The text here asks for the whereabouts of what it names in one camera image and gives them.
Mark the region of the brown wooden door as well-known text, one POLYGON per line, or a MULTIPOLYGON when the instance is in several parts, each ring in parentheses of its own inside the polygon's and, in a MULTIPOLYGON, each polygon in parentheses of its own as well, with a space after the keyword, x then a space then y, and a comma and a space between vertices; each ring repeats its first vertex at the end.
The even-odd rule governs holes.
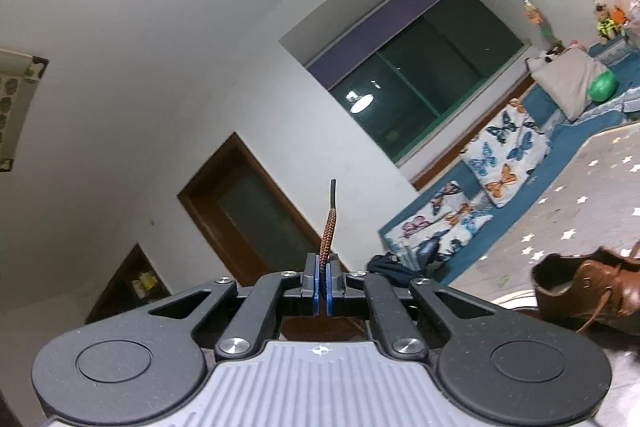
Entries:
POLYGON ((318 253, 314 231, 237 133, 178 194, 183 208, 243 286, 277 271, 302 271, 318 253))

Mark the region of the beige cushion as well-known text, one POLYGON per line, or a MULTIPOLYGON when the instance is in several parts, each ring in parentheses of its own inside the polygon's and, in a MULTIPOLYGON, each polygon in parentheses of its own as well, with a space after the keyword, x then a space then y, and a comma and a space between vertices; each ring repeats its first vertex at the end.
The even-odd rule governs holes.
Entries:
POLYGON ((548 62, 544 57, 526 58, 529 74, 562 110, 575 121, 591 103, 590 84, 608 68, 582 49, 569 48, 548 62))

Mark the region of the colourful flower toy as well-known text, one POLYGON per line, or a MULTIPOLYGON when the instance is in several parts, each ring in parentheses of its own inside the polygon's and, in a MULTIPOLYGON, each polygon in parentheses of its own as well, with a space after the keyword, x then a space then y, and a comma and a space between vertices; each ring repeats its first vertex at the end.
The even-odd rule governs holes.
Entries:
POLYGON ((523 8, 529 23, 538 29, 542 41, 547 46, 562 46, 562 40, 555 35, 550 20, 535 3, 530 0, 524 0, 523 8))

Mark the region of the butterfly pillow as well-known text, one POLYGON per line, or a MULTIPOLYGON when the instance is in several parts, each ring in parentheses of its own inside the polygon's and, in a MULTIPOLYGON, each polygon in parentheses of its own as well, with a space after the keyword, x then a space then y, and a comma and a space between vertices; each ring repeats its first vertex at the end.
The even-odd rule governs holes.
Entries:
POLYGON ((460 156, 492 205, 504 207, 551 150, 527 109, 512 98, 462 148, 460 156))
POLYGON ((439 187, 435 195, 408 218, 401 219, 383 234, 395 253, 416 257, 419 246, 438 239, 436 259, 446 262, 468 245, 471 239, 492 219, 486 210, 476 208, 464 195, 456 181, 439 187))

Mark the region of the dark wooden shelf cabinet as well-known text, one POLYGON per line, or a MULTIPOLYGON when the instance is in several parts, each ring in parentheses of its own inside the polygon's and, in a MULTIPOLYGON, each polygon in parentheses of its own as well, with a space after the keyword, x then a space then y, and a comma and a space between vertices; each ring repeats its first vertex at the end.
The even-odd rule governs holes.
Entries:
POLYGON ((136 245, 108 281, 85 323, 108 319, 168 296, 170 291, 136 245))

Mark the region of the butterfly pillow right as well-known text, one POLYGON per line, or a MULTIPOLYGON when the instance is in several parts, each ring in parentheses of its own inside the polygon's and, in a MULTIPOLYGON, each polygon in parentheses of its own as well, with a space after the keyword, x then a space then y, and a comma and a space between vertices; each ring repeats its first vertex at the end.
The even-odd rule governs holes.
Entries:
POLYGON ((527 109, 512 98, 462 148, 460 156, 492 205, 504 207, 551 150, 527 109))

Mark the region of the dark blue bag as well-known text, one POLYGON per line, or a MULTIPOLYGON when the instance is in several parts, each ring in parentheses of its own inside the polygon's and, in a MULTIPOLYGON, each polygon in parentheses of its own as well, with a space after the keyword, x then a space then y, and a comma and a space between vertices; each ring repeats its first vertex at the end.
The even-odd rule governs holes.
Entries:
POLYGON ((381 275, 393 286, 408 288, 410 283, 423 277, 421 271, 405 267, 396 256, 392 254, 375 255, 367 263, 369 273, 381 275))

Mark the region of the blue sofa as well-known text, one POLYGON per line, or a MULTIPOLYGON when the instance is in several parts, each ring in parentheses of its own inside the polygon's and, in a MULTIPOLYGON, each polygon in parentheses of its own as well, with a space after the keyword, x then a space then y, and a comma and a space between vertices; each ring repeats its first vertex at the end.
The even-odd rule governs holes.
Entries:
POLYGON ((535 67, 535 84, 506 103, 465 144, 456 162, 378 231, 382 243, 408 269, 419 247, 436 237, 433 277, 450 283, 506 234, 559 176, 591 135, 625 121, 626 102, 639 98, 639 54, 625 41, 569 49, 535 67), (600 72, 618 86, 602 104, 588 101, 575 120, 548 95, 550 88, 587 90, 600 72))

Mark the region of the butterfly pillow left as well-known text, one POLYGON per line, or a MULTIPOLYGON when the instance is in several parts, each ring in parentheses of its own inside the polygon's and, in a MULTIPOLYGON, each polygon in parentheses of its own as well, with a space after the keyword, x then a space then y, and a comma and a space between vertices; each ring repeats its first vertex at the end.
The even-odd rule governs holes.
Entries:
POLYGON ((436 259, 446 262, 468 245, 471 239, 492 219, 486 210, 476 208, 464 195, 456 181, 439 187, 435 195, 408 218, 401 219, 383 234, 395 253, 416 257, 419 246, 438 239, 436 259))

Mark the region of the brown leather shoe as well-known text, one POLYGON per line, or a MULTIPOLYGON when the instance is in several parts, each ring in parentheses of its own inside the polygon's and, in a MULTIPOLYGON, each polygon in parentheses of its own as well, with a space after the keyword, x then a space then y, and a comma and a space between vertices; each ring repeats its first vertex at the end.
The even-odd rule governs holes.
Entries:
POLYGON ((532 283, 546 321, 639 334, 638 246, 624 255, 605 247, 585 256, 550 254, 534 265, 532 283))

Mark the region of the green framed window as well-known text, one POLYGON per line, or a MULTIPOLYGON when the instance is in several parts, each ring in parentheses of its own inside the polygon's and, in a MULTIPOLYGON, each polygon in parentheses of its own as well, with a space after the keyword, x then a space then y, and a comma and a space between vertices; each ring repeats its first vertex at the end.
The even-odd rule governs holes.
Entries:
POLYGON ((331 87, 392 160, 404 158, 523 47, 480 0, 440 0, 331 87))

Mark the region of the brown shoelace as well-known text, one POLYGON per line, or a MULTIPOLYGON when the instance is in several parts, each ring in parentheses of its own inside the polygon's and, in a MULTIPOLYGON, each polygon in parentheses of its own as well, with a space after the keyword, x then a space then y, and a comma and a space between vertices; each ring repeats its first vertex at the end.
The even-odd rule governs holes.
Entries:
POLYGON ((331 254, 331 247, 333 242, 333 236, 336 225, 336 180, 332 179, 330 181, 330 205, 329 205, 329 214, 326 218, 326 226, 324 227, 324 231, 321 237, 320 251, 319 251, 319 265, 320 269, 324 271, 326 269, 326 264, 329 261, 329 257, 331 254))

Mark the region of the green ball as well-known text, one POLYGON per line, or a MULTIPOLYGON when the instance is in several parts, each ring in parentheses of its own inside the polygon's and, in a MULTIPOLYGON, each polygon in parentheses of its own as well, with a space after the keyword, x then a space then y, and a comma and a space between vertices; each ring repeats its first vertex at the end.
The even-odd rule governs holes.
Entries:
POLYGON ((604 103, 615 94, 618 80, 612 70, 605 70, 590 83, 588 95, 594 103, 604 103))

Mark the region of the framed wall picture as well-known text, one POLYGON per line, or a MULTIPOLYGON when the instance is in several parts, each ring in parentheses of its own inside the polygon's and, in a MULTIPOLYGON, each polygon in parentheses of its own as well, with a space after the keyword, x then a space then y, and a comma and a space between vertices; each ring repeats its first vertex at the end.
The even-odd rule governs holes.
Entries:
POLYGON ((18 141, 24 128, 30 104, 49 61, 46 58, 1 50, 0 95, 0 168, 13 168, 18 141))

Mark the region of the plush toy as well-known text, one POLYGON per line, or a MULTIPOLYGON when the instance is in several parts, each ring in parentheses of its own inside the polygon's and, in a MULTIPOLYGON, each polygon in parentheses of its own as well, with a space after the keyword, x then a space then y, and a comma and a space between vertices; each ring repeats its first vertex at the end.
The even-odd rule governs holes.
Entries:
POLYGON ((596 29, 601 44, 607 44, 617 38, 622 33, 623 24, 627 21, 625 12, 619 6, 611 11, 602 2, 594 4, 593 15, 597 21, 596 29))

